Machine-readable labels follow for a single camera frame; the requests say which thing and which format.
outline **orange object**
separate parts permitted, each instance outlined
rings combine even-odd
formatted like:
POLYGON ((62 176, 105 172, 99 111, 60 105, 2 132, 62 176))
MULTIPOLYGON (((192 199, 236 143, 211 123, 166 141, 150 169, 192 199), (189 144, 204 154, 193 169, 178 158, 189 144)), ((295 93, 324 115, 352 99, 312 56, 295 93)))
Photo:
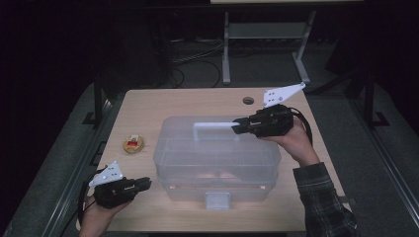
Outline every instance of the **orange object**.
POLYGON ((135 154, 142 150, 144 141, 139 135, 132 135, 124 140, 124 150, 129 154, 135 154))

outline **plaid sleeve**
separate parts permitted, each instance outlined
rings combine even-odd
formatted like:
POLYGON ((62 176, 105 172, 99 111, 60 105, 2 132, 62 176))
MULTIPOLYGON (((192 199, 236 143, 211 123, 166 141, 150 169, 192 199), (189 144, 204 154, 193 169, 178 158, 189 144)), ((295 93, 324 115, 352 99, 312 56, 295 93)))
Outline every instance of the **plaid sleeve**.
POLYGON ((354 214, 346 209, 324 163, 293 170, 305 207, 307 236, 359 236, 354 214))

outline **person's hand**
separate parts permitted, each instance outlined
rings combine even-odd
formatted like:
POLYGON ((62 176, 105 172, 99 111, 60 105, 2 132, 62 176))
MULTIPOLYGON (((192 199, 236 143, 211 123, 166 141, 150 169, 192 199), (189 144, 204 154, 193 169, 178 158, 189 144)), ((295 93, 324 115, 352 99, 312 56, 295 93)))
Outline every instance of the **person's hand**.
POLYGON ((90 196, 85 205, 86 208, 84 210, 83 223, 81 224, 79 236, 96 237, 103 235, 114 216, 129 204, 130 201, 107 209, 97 205, 95 198, 90 196))
POLYGON ((275 141, 290 153, 300 167, 319 163, 307 133, 299 118, 293 118, 293 128, 283 136, 259 137, 262 140, 275 141))

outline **clear plastic container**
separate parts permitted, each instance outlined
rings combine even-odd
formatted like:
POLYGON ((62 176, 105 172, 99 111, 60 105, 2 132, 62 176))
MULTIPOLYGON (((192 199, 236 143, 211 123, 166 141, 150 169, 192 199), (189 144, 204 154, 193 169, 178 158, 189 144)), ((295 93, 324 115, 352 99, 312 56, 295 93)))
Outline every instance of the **clear plastic container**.
POLYGON ((279 147, 250 133, 235 134, 231 122, 238 118, 243 117, 171 117, 163 122, 154 163, 170 199, 228 208, 226 200, 266 198, 278 179, 279 147))

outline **wooden table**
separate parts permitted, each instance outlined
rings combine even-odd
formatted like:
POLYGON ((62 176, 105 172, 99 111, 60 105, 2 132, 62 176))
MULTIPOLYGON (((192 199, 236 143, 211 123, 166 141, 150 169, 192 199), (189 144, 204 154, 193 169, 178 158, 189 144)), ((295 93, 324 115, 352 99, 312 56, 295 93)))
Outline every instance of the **wooden table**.
MULTIPOLYGON (((279 178, 264 201, 233 202, 230 210, 206 210, 203 202, 173 201, 157 181, 153 162, 162 122, 172 116, 237 116, 262 109, 265 88, 222 88, 180 90, 134 90, 126 93, 99 168, 117 160, 126 177, 150 177, 151 189, 115 216, 110 231, 152 232, 290 232, 303 231, 304 209, 293 178, 297 163, 281 148, 279 178), (245 105, 252 97, 253 105, 245 105), (137 154, 123 150, 123 141, 132 134, 144 138, 137 154)), ((331 163, 307 100, 297 93, 286 106, 299 109, 313 131, 314 148, 326 164, 339 196, 342 187, 331 163)))

